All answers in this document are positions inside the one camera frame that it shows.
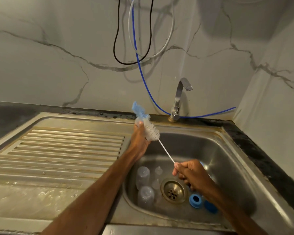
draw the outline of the hand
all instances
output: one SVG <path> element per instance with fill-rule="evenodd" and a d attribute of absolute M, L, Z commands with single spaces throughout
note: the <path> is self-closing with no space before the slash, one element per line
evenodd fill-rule
<path fill-rule="evenodd" d="M 137 127 L 137 125 L 134 125 L 134 133 L 131 137 L 129 150 L 134 150 L 136 156 L 135 161 L 139 160 L 145 154 L 149 144 L 150 141 L 147 141 L 147 139 L 145 138 L 145 127 L 143 122 L 139 124 L 139 127 Z"/>
<path fill-rule="evenodd" d="M 179 174 L 179 178 L 184 180 L 184 183 L 190 186 L 191 190 L 196 190 L 204 196 L 216 186 L 204 167 L 196 159 L 182 163 L 176 162 L 172 174 L 174 176 Z"/>

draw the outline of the sink drain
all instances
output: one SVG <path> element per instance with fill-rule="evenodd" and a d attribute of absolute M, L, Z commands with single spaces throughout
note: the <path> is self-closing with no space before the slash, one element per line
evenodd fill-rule
<path fill-rule="evenodd" d="M 161 193 L 171 203 L 182 203 L 187 196 L 183 186 L 173 179 L 165 179 L 161 183 Z"/>

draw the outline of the marble wall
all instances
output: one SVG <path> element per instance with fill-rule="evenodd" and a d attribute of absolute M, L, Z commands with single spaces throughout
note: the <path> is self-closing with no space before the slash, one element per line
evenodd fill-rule
<path fill-rule="evenodd" d="M 294 179 L 294 0 L 233 121 Z"/>
<path fill-rule="evenodd" d="M 135 61 L 127 34 L 129 1 L 121 0 L 116 55 Z M 149 41 L 151 0 L 137 0 L 139 49 Z M 240 5 L 225 0 L 174 0 L 175 27 L 164 54 L 142 63 L 150 92 L 170 111 L 178 81 L 188 78 L 181 114 L 238 106 L 260 64 L 286 0 Z M 137 65 L 113 56 L 118 0 L 0 0 L 0 101 L 131 111 L 153 105 Z M 165 43 L 170 0 L 155 0 L 151 54 Z M 231 119 L 233 112 L 212 116 Z"/>

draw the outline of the dark countertop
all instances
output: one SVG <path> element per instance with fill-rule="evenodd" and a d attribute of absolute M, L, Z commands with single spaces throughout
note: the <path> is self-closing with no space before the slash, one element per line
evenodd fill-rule
<path fill-rule="evenodd" d="M 40 112 L 98 116 L 105 118 L 136 118 L 133 113 L 129 112 L 0 102 L 0 138 L 38 115 Z M 168 116 L 151 115 L 151 120 L 155 122 L 167 122 Z M 244 151 L 244 153 L 259 168 L 263 175 L 268 178 L 279 194 L 294 209 L 294 180 L 289 177 L 250 138 L 248 138 L 247 135 L 245 135 L 243 131 L 241 131 L 232 121 L 197 118 L 180 119 L 179 123 L 223 127 L 223 129 L 231 136 L 233 141 Z"/>

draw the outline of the chrome faucet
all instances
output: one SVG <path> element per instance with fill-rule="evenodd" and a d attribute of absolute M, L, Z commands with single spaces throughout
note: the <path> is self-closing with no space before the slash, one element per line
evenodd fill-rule
<path fill-rule="evenodd" d="M 193 90 L 193 87 L 189 83 L 189 81 L 185 77 L 181 78 L 179 84 L 177 85 L 174 105 L 172 107 L 171 115 L 169 118 L 169 121 L 171 122 L 176 122 L 180 118 L 179 105 L 180 105 L 180 99 L 181 99 L 183 87 L 185 88 L 185 90 Z"/>

